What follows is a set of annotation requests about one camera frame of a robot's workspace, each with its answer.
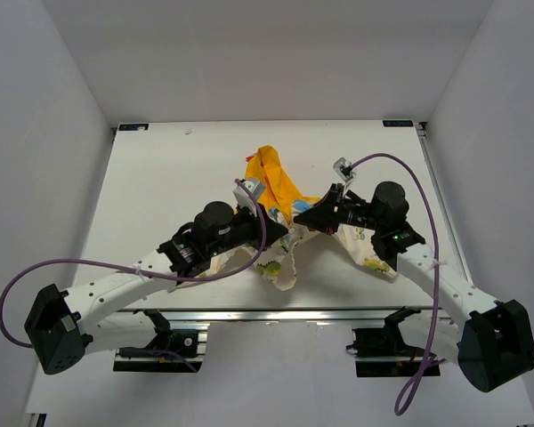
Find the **aluminium table right rail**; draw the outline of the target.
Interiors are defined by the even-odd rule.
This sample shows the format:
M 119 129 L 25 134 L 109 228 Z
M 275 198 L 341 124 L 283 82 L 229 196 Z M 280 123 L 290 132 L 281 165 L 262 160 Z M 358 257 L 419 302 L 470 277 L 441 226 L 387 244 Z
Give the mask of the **aluminium table right rail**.
M 460 239 L 456 233 L 455 224 L 453 218 L 451 217 L 450 211 L 447 206 L 447 200 L 443 194 L 440 182 L 440 175 L 436 171 L 435 164 L 433 162 L 432 152 L 431 152 L 431 143 L 429 142 L 427 135 L 427 123 L 426 122 L 417 122 L 415 128 L 417 131 L 417 138 L 419 139 L 420 146 L 422 148 L 425 162 L 429 171 L 430 178 L 432 180 L 433 188 L 435 195 L 437 197 L 440 209 L 441 216 L 444 220 L 445 228 L 449 236 L 449 242 L 456 259 L 457 265 L 460 269 L 460 272 L 467 280 L 470 280 L 471 272 L 463 253 L 463 247 L 461 245 Z

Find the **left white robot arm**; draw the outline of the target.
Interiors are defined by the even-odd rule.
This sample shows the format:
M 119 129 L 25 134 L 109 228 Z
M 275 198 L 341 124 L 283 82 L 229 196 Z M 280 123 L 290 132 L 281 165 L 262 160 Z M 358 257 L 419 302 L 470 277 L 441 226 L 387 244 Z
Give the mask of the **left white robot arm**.
M 242 246 L 267 248 L 286 234 L 287 227 L 263 207 L 254 212 L 214 201 L 131 271 L 115 268 L 106 278 L 63 291 L 56 285 L 41 289 L 24 329 L 44 373 L 59 374 L 97 351 L 170 352 L 173 331 L 165 317 L 156 309 L 126 307 L 150 294 L 173 291 L 180 277 L 209 272 L 220 254 Z

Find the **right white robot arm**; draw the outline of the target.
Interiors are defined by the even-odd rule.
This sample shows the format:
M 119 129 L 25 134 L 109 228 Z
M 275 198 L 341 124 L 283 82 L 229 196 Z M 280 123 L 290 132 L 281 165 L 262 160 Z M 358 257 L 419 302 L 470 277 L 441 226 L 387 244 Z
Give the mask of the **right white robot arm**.
M 489 392 L 534 369 L 534 339 L 527 310 L 516 300 L 501 302 L 476 288 L 449 266 L 434 260 L 433 249 L 409 225 L 402 186 L 383 181 L 370 201 L 334 184 L 295 222 L 328 235 L 340 227 L 372 230 L 377 257 L 391 269 L 437 297 L 449 315 L 430 334 L 432 317 L 402 308 L 384 320 L 384 346 L 397 355 L 411 348 L 430 350 L 456 364 L 477 390 Z

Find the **aluminium table rail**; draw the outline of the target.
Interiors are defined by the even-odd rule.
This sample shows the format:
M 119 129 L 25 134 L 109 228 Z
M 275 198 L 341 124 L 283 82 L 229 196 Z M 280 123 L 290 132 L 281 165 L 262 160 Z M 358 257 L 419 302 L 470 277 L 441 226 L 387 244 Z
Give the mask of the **aluminium table rail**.
M 171 321 L 354 321 L 383 319 L 399 310 L 382 309 L 335 310 L 165 310 L 158 309 Z
M 443 194 L 440 182 L 440 175 L 436 171 L 435 164 L 433 162 L 432 152 L 431 152 L 431 143 L 429 142 L 427 135 L 427 123 L 426 122 L 417 122 L 415 128 L 417 131 L 417 138 L 419 139 L 420 146 L 422 148 L 425 162 L 429 171 L 430 178 L 432 180 L 433 188 L 435 195 L 437 197 L 440 209 L 441 216 L 444 220 L 445 228 L 449 236 L 449 242 L 456 259 L 457 265 L 460 269 L 460 272 L 467 280 L 470 280 L 471 272 L 463 253 L 463 247 L 461 245 L 460 239 L 456 233 L 455 224 L 453 218 L 451 217 L 450 211 L 447 206 L 447 200 Z

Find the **blue table label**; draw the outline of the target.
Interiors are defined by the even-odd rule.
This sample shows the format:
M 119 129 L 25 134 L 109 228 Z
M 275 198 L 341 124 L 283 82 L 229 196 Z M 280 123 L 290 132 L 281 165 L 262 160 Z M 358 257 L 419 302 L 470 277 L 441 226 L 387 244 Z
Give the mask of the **blue table label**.
M 402 120 L 402 119 L 385 119 L 382 121 L 384 127 L 413 127 L 412 120 Z
M 120 124 L 118 130 L 120 132 L 144 132 L 149 129 L 148 124 Z

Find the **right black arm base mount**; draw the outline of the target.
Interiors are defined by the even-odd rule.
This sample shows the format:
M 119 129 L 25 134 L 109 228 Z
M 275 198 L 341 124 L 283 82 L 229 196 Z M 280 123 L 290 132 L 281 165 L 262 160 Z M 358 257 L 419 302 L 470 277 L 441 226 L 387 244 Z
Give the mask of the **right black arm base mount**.
M 423 307 L 401 306 L 346 311 L 352 342 L 345 346 L 354 356 L 356 375 L 369 378 L 410 378 L 424 359 L 425 341 L 411 346 L 401 338 L 401 321 L 429 315 Z

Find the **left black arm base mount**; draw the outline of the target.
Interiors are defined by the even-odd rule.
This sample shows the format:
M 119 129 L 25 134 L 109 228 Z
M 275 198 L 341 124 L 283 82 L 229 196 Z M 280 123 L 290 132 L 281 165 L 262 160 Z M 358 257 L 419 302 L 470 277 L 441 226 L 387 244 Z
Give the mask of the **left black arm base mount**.
M 156 309 L 125 314 L 150 321 L 153 336 L 142 347 L 116 350 L 113 371 L 118 373 L 196 374 L 206 353 L 208 324 L 175 320 Z

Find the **right blue table label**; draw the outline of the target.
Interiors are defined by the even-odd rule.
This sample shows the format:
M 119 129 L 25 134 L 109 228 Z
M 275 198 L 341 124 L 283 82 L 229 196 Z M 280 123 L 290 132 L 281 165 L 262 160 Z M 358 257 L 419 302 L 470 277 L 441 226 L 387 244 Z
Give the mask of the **right blue table label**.
M 382 121 L 384 127 L 413 127 L 412 120 L 402 120 L 402 119 L 385 119 Z

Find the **left blue table label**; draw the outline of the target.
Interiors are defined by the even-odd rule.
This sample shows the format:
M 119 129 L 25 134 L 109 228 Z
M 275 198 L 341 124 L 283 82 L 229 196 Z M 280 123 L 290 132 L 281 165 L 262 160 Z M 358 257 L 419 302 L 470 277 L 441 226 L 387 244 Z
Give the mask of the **left blue table label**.
M 144 132 L 149 129 L 148 124 L 120 124 L 118 130 L 120 132 Z

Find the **aluminium table front rail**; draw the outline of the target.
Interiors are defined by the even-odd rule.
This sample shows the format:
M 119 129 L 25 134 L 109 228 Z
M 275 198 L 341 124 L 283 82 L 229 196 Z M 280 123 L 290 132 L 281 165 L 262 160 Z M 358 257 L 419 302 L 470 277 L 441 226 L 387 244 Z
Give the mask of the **aluminium table front rail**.
M 383 319 L 399 310 L 382 309 L 335 310 L 165 310 L 158 309 L 171 321 L 354 321 Z

